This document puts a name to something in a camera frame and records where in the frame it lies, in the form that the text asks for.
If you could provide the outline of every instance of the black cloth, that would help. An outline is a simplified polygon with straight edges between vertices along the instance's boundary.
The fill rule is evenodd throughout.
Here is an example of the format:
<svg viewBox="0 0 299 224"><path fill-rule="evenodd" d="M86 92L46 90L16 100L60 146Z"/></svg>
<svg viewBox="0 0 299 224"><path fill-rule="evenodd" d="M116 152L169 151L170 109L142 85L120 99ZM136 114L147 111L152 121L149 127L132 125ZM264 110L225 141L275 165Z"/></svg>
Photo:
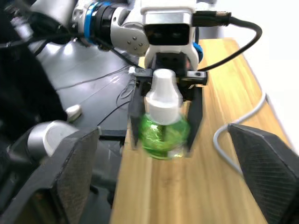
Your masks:
<svg viewBox="0 0 299 224"><path fill-rule="evenodd" d="M20 39L0 9L0 43ZM2 133L14 140L39 122L67 120L59 96L28 47L0 50L0 120Z"/></svg>

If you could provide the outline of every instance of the wooden board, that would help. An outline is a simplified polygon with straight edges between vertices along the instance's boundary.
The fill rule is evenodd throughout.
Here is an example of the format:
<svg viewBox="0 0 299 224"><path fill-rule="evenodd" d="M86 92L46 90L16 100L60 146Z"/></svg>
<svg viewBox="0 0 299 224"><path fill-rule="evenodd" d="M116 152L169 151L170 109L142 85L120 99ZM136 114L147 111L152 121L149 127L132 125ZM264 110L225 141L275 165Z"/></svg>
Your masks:
<svg viewBox="0 0 299 224"><path fill-rule="evenodd" d="M239 49L230 39L200 42L211 65ZM204 118L191 158L158 161L133 151L127 137L114 199L111 224L265 224L243 179L216 153L216 130L250 111L260 88L243 56L210 71L204 87ZM245 125L286 137L268 104ZM222 148L237 162L226 133Z"/></svg>

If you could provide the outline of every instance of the green liquid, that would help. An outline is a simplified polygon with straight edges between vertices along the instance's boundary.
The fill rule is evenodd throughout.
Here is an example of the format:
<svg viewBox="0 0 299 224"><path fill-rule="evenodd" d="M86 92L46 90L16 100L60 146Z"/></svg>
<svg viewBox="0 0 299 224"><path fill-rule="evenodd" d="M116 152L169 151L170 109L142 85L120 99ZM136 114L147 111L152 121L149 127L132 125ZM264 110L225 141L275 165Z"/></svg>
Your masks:
<svg viewBox="0 0 299 224"><path fill-rule="evenodd" d="M173 157L183 157L184 143L189 134L189 124L185 119L163 126L144 115L141 122L140 139L143 148L150 156L167 160Z"/></svg>

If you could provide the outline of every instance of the green bottle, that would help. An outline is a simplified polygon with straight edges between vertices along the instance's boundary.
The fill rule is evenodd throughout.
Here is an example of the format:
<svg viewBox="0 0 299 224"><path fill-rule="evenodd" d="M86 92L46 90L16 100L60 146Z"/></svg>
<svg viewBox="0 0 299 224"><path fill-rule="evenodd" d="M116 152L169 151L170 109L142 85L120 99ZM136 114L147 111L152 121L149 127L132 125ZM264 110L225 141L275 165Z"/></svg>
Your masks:
<svg viewBox="0 0 299 224"><path fill-rule="evenodd" d="M175 83L175 73L155 70L145 100L146 114L140 128L142 147L156 159L183 157L190 127L180 114L182 95Z"/></svg>

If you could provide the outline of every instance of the white bottle cap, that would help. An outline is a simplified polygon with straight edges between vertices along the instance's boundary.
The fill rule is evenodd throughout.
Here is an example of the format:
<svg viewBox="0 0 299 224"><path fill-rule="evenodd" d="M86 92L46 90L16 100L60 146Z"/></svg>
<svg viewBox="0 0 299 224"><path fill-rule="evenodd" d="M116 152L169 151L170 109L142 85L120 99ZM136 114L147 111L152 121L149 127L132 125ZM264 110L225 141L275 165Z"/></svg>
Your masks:
<svg viewBox="0 0 299 224"><path fill-rule="evenodd" d="M146 95L146 112L159 125L170 125L180 119L182 95L169 69L154 71L151 89Z"/></svg>

